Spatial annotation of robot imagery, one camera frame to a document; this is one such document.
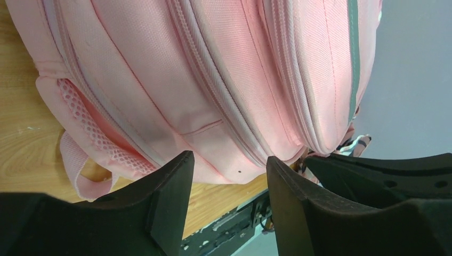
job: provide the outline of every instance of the black dot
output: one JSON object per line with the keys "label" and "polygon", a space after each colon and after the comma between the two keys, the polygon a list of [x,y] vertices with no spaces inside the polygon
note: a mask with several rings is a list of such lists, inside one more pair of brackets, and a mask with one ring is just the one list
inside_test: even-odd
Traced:
{"label": "black dot", "polygon": [[443,188],[445,186],[447,186],[447,181],[445,181],[445,180],[441,180],[441,181],[438,181],[437,183],[435,183],[435,187],[437,187],[437,188]]}
{"label": "black dot", "polygon": [[393,188],[393,187],[397,186],[397,182],[392,181],[392,180],[385,180],[385,181],[383,181],[383,184],[385,186],[387,186],[388,188]]}

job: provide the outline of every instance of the wooden table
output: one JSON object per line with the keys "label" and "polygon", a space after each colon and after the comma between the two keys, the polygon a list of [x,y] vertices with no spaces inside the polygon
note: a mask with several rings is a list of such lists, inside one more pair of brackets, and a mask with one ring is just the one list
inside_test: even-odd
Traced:
{"label": "wooden table", "polygon": [[[77,202],[58,149],[63,128],[35,88],[38,74],[0,0],[0,191],[45,192]],[[108,172],[90,161],[83,174],[102,180]],[[114,189],[129,184],[120,179]],[[247,185],[193,184],[184,237],[267,187],[264,175]]]}

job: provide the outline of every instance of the backpack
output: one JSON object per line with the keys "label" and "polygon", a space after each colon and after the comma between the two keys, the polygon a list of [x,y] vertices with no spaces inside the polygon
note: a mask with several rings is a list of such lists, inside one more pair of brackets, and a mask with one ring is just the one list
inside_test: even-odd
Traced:
{"label": "backpack", "polygon": [[[7,0],[66,130],[82,198],[183,150],[194,182],[248,183],[343,143],[369,81],[381,0]],[[93,182],[88,158],[112,172]]]}

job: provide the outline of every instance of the pink strap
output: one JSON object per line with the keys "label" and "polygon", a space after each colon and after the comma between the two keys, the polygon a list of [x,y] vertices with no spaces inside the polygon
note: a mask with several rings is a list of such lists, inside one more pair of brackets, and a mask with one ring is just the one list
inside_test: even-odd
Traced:
{"label": "pink strap", "polygon": [[60,151],[66,173],[80,198],[94,200],[108,194],[118,180],[118,175],[114,173],[111,174],[111,179],[100,182],[82,176],[80,172],[88,160],[88,155],[67,132],[61,137]]}

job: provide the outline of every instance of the mesh side pocket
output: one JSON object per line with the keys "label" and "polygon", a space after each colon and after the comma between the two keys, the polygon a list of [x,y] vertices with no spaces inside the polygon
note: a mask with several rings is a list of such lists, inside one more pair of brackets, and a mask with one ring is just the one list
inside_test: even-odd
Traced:
{"label": "mesh side pocket", "polygon": [[61,90],[63,99],[71,110],[73,117],[83,127],[83,130],[99,151],[107,154],[112,161],[133,171],[149,174],[155,170],[152,164],[121,149],[107,138],[107,136],[99,129],[90,113],[86,110],[77,91],[74,90],[74,85],[71,81],[68,79],[59,79],[58,87]]}

